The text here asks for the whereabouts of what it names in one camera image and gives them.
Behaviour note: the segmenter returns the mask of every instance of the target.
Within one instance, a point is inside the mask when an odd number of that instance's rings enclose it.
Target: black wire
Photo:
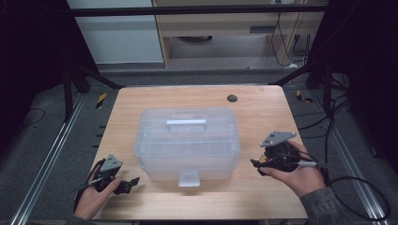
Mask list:
[[[302,139],[315,139],[315,138],[323,138],[323,137],[325,137],[326,136],[326,134],[324,134],[324,135],[319,135],[319,136],[301,136],[301,138]]]
[[[336,111],[336,112],[339,113],[339,112],[342,110],[342,108],[343,108],[344,106],[347,106],[347,105],[349,105],[349,102],[348,102],[348,100],[345,100],[344,102],[342,102],[342,103],[340,104],[340,106],[339,106],[339,108],[338,108],[338,111]]]
[[[87,178],[85,178],[84,183],[80,187],[78,187],[77,189],[72,191],[72,192],[74,192],[73,197],[72,197],[74,199],[73,212],[76,211],[77,204],[79,203],[79,200],[82,197],[82,194],[83,194],[84,190],[88,187],[88,182],[90,181],[91,176],[96,171],[98,166],[103,165],[105,160],[106,159],[104,158],[104,159],[98,161],[96,163],[96,165],[93,167],[93,169],[90,171],[90,173],[88,174]]]
[[[309,159],[309,158],[306,158],[306,157],[298,157],[298,156],[293,156],[293,155],[283,154],[283,153],[278,153],[278,154],[275,154],[274,156],[276,156],[276,157],[282,157],[282,158],[297,158],[297,159],[304,160],[304,161],[314,161],[313,159]]]
[[[340,89],[347,91],[349,86],[347,84],[345,84],[345,80],[344,80],[344,74],[343,74],[343,81],[340,81],[339,79],[335,78],[334,76],[331,76],[331,78],[333,79],[334,83],[340,87]]]
[[[311,158],[312,161],[318,162],[318,160],[317,160],[315,157],[313,157],[311,154],[306,153],[306,152],[302,152],[302,151],[299,151],[299,150],[298,150],[298,152],[299,152],[299,153],[302,153],[302,154],[304,154],[304,155],[309,156],[309,157]]]
[[[374,190],[375,192],[377,192],[377,194],[379,196],[381,196],[381,198],[383,199],[385,205],[386,205],[386,213],[384,215],[384,217],[380,217],[380,218],[372,218],[372,217],[368,217],[368,216],[364,216],[363,214],[359,213],[358,211],[354,210],[353,208],[349,207],[341,198],[339,198],[339,196],[336,194],[336,192],[334,191],[333,184],[338,182],[338,181],[342,181],[342,180],[357,180],[357,181],[361,181],[365,184],[367,184],[370,188],[372,188],[372,190]],[[363,180],[361,178],[355,177],[355,176],[342,176],[339,178],[336,178],[332,181],[329,182],[329,186],[330,189],[333,191],[334,195],[336,196],[336,199],[345,207],[347,208],[349,211],[351,211],[351,213],[357,215],[360,218],[364,218],[366,220],[370,220],[370,221],[382,221],[385,220],[386,218],[388,218],[390,216],[390,203],[387,200],[387,198],[383,195],[383,193],[381,192],[381,190],[379,188],[377,188],[375,185],[372,185],[372,183]]]
[[[329,118],[328,116],[325,116],[325,117],[323,117],[322,119],[316,121],[315,123],[310,124],[309,126],[298,128],[298,130],[303,130],[303,129],[308,129],[308,128],[315,127],[316,125],[322,123],[322,121],[324,121],[324,120],[326,120],[326,119],[328,119],[328,118]]]
[[[310,112],[310,113],[304,113],[304,114],[298,114],[298,115],[293,115],[293,117],[300,117],[300,116],[305,116],[305,115],[314,115],[314,114],[320,114],[321,112]]]
[[[289,56],[289,53],[287,52],[286,45],[285,45],[285,43],[284,43],[284,38],[283,38],[283,35],[282,35],[280,20],[281,20],[281,12],[278,13],[278,20],[277,20],[277,22],[276,22],[276,24],[275,24],[275,28],[274,28],[274,30],[273,30],[273,32],[272,32],[272,36],[271,36],[271,47],[272,47],[272,50],[274,51],[274,54],[275,54],[277,63],[278,63],[280,66],[285,67],[285,66],[289,66],[289,64],[282,64],[281,62],[279,62],[279,59],[278,59],[278,57],[277,57],[277,53],[276,53],[275,48],[274,48],[274,45],[273,45],[273,38],[274,38],[275,32],[276,32],[276,30],[277,30],[278,28],[279,28],[279,31],[280,31],[280,34],[281,34],[281,40],[282,40],[282,43],[283,43],[283,46],[284,46],[284,52],[285,52],[285,54],[287,55],[287,57],[288,57],[290,60],[292,60],[293,63],[298,63],[298,62],[301,62],[302,60],[298,60],[298,61],[297,61],[297,60],[293,60],[293,59],[291,59],[291,57]]]
[[[343,78],[344,85],[348,87],[348,85],[345,83],[345,74],[343,74],[342,78]]]
[[[300,35],[295,35],[295,43],[293,45],[293,53],[294,53],[295,56],[304,57],[304,59],[303,59],[304,64],[307,61],[307,58],[308,58],[307,55],[310,54],[310,36],[311,35],[307,35],[307,41],[305,43],[304,50],[298,51],[298,50],[296,50],[296,46],[297,46],[297,44],[299,42]]]
[[[33,123],[30,123],[30,124],[22,124],[21,127],[28,127],[28,126],[35,125],[36,123],[40,122],[44,118],[44,116],[46,115],[46,112],[44,110],[42,110],[42,109],[30,109],[30,111],[41,111],[43,114],[41,115],[41,117],[37,121],[35,121]]]
[[[348,15],[347,15],[347,16],[345,17],[345,19],[342,21],[342,23],[339,24],[339,26],[334,30],[334,32],[333,32],[333,33],[329,36],[329,38],[324,42],[324,44],[318,48],[318,51],[315,52],[315,53],[313,53],[312,55],[309,55],[308,58],[307,58],[307,60],[310,60],[310,59],[313,59],[313,58],[318,57],[318,55],[322,52],[322,50],[323,50],[326,46],[328,46],[329,42],[331,42],[331,41],[333,40],[334,36],[336,36],[336,35],[339,33],[339,31],[344,27],[344,25],[345,25],[345,23],[348,21],[348,19],[351,18],[352,14],[354,13],[355,9],[357,9],[357,7],[358,7],[359,4],[360,4],[360,0],[357,1],[356,5],[355,5],[355,6],[352,8],[352,10],[348,13]],[[274,31],[273,31],[273,33],[272,33],[272,37],[271,37],[271,46],[272,46],[272,50],[274,51],[275,55],[276,55],[276,51],[275,51],[275,49],[274,49],[274,47],[273,47],[273,37],[274,37],[275,31],[276,31],[276,29],[277,29],[278,26],[279,26],[279,29],[281,30],[281,27],[280,27],[280,17],[281,17],[281,12],[279,12],[279,14],[278,14],[278,21],[277,21],[277,23],[276,23],[275,29],[274,29]],[[280,66],[288,66],[288,65],[283,65],[283,64],[281,64],[281,63],[279,62],[279,60],[278,60],[278,57],[276,57],[276,58],[277,58],[277,62],[278,62],[278,64],[279,64]]]
[[[329,121],[328,129],[327,129],[326,134],[325,134],[325,163],[326,164],[328,164],[328,153],[329,153],[328,141],[329,141],[329,134],[331,133],[331,130],[333,129],[333,126],[334,126],[334,114],[338,110],[343,108],[346,105],[346,103],[348,102],[347,100],[345,100],[342,103],[340,103],[338,106],[336,106],[337,100],[339,98],[343,98],[343,97],[345,97],[345,93],[342,94],[341,96],[337,97],[336,99],[334,99],[333,105],[331,107],[331,114],[329,116],[330,121]]]
[[[294,63],[301,62],[302,60],[295,60],[295,59],[292,59],[292,58],[290,57],[290,55],[289,55],[289,52],[287,52],[286,43],[284,42],[284,38],[283,38],[283,34],[282,34],[282,29],[281,29],[281,12],[280,12],[279,15],[278,15],[278,22],[277,22],[277,24],[278,24],[279,34],[281,35],[282,44],[283,44],[283,47],[284,47],[284,53],[286,53],[286,56],[287,56],[291,61],[293,61]]]

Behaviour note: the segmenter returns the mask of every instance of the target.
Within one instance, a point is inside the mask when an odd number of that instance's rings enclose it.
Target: hand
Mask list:
[[[95,172],[91,175],[90,181],[94,179],[94,174]],[[116,178],[102,192],[97,192],[93,186],[86,188],[77,204],[74,216],[84,220],[90,220],[93,218],[101,209],[109,195],[117,189],[119,184],[120,179]]]
[[[293,141],[288,142],[296,147],[300,152],[308,153],[307,149],[303,145]],[[308,157],[302,153],[300,153],[300,155],[303,158]],[[326,187],[321,172],[315,167],[298,166],[292,172],[282,172],[269,167],[260,168],[260,170],[263,173],[284,182],[296,193],[299,198],[313,191]]]

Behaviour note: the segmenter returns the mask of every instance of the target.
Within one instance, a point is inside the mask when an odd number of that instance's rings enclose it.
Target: container handle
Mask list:
[[[173,131],[206,131],[206,119],[167,120],[167,130]]]
[[[186,170],[178,172],[179,187],[199,187],[200,173],[198,170]]]

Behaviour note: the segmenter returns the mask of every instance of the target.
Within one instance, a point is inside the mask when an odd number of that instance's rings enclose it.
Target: table surface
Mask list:
[[[236,95],[236,102],[227,97]],[[141,113],[150,108],[230,107],[237,114],[240,160],[231,179],[179,187],[151,181],[133,153]],[[141,177],[130,194],[111,195],[95,219],[261,219],[306,218],[299,198],[285,184],[262,177],[250,162],[273,131],[297,131],[280,86],[157,86],[119,91],[95,162],[110,153],[123,162],[117,176]],[[301,143],[299,136],[293,139]]]

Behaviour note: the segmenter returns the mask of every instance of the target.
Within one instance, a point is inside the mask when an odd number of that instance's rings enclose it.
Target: person's left hand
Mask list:
[[[90,181],[94,179],[94,174],[95,172],[93,172],[93,175],[90,177]],[[102,192],[97,192],[93,186],[87,187],[77,204],[74,216],[84,220],[93,218],[101,209],[109,195],[117,189],[120,181],[119,178],[116,178]]]

